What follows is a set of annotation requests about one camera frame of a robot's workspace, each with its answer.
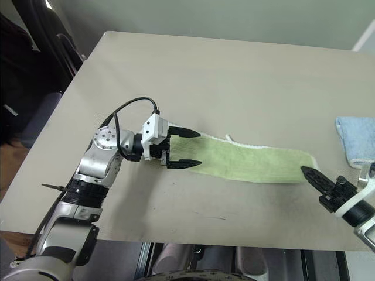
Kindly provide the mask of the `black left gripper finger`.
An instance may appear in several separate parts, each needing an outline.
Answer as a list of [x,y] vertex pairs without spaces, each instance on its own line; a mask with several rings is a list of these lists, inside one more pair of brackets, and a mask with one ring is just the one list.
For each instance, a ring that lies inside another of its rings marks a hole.
[[194,130],[187,129],[187,128],[184,128],[184,127],[179,127],[179,126],[170,126],[168,128],[168,134],[169,135],[176,135],[176,136],[179,136],[181,138],[195,138],[195,137],[201,136],[200,133],[198,133]]
[[202,164],[201,161],[192,159],[179,159],[176,161],[167,161],[166,167],[168,169],[188,169]]

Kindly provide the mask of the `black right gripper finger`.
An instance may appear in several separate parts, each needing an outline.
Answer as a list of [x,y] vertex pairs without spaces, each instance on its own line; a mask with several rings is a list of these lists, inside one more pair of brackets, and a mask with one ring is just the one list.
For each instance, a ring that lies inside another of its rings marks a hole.
[[330,195],[335,188],[335,183],[319,170],[312,167],[301,166],[306,180],[323,195]]

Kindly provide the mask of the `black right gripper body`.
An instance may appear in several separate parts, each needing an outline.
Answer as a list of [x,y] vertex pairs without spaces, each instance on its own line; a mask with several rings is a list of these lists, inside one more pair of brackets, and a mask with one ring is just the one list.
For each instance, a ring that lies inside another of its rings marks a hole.
[[357,194],[357,187],[345,177],[339,176],[336,182],[324,177],[319,189],[319,203],[329,212],[336,212],[345,202]]

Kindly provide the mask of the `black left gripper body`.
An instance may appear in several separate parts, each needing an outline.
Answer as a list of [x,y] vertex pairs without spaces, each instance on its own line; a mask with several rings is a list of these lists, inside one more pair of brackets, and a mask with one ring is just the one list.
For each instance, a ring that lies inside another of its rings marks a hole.
[[149,146],[150,157],[152,159],[159,160],[161,165],[166,166],[168,169],[171,169],[170,163],[170,135],[167,135],[166,139],[164,139],[160,144],[151,144]]

